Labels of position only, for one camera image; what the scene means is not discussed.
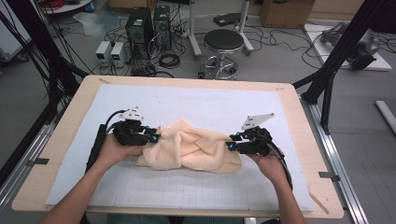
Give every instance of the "white device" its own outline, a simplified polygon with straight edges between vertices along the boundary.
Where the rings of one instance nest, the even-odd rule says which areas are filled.
[[[102,66],[110,66],[112,63],[111,60],[111,43],[110,41],[102,41],[99,45],[99,48],[96,50],[96,57],[99,59],[99,62],[102,63]]]
[[[111,51],[111,58],[116,67],[123,67],[126,61],[126,49],[123,42],[116,42]]]
[[[121,119],[132,119],[132,120],[143,120],[142,114],[140,114],[140,110],[138,107],[133,109],[128,109],[127,111],[120,114]]]
[[[247,120],[245,121],[244,125],[242,126],[242,130],[247,130],[251,129],[254,127],[257,127],[267,121],[268,119],[271,119],[275,116],[274,113],[271,114],[264,114],[264,115],[256,115],[256,116],[247,116]]]

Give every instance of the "white box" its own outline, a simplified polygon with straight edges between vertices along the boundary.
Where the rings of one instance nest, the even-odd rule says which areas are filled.
[[[110,41],[102,41],[99,45],[99,48],[96,50],[95,54],[99,61],[102,63],[102,66],[110,66],[112,63],[111,60],[111,43]]]
[[[111,58],[116,67],[123,67],[127,60],[126,49],[123,42],[116,42],[111,51]]]

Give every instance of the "forearm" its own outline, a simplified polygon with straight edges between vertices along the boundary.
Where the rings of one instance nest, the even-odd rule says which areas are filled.
[[[274,187],[279,201],[279,214],[282,224],[306,223],[287,180],[275,183]]]
[[[79,223],[105,172],[105,168],[94,164],[40,223]]]

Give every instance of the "cloth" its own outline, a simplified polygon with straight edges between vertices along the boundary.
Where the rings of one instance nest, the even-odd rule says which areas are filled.
[[[157,133],[161,135],[159,141],[143,147],[136,165],[155,170],[185,166],[217,174],[236,173],[242,167],[239,154],[228,150],[225,144],[232,141],[226,134],[191,127],[184,119],[170,127],[160,127]]]

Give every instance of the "round stool seat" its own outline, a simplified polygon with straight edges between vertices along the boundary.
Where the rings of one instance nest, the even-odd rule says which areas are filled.
[[[235,53],[244,47],[244,38],[230,30],[214,30],[205,35],[205,46],[219,53]]]

